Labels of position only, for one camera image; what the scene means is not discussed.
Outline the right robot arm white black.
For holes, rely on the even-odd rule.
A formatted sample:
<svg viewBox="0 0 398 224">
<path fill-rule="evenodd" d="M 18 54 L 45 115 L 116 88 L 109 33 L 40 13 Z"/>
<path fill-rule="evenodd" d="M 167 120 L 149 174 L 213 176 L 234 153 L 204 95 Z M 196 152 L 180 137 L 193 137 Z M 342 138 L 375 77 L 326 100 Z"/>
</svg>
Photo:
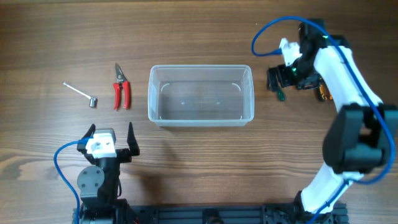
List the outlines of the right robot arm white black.
<svg viewBox="0 0 398 224">
<path fill-rule="evenodd" d="M 329 34 L 321 19 L 299 19 L 299 40 L 282 39 L 275 54 L 284 63 L 268 69 L 275 93 L 326 87 L 337 115 L 322 146 L 323 165 L 297 196 L 296 219 L 313 221 L 330 213 L 352 184 L 382 180 L 396 157 L 397 108 L 386 105 L 358 70 L 348 41 Z"/>
</svg>

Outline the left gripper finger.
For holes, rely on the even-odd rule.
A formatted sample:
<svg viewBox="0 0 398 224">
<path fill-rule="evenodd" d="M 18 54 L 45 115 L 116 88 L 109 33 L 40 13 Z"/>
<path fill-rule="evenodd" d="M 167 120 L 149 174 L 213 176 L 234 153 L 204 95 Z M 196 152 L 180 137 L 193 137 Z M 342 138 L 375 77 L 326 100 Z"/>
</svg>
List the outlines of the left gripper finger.
<svg viewBox="0 0 398 224">
<path fill-rule="evenodd" d="M 140 155 L 140 149 L 139 149 L 136 137 L 134 135 L 134 129 L 133 129 L 133 125 L 131 122 L 129 123 L 129 126 L 128 126 L 127 144 L 129 146 L 131 156 L 139 156 Z"/>
<path fill-rule="evenodd" d="M 95 124 L 92 124 L 86 134 L 82 137 L 82 139 L 90 138 L 93 136 L 94 132 L 96 131 Z"/>
</svg>

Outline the green handled screwdriver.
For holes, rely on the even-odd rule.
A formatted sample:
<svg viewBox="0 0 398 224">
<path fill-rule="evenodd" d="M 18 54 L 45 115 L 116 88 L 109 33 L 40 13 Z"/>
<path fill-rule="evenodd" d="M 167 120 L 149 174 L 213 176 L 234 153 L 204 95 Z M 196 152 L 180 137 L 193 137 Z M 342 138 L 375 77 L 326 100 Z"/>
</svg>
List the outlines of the green handled screwdriver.
<svg viewBox="0 0 398 224">
<path fill-rule="evenodd" d="M 280 88 L 277 90 L 277 97 L 279 101 L 285 101 L 284 92 Z"/>
</svg>

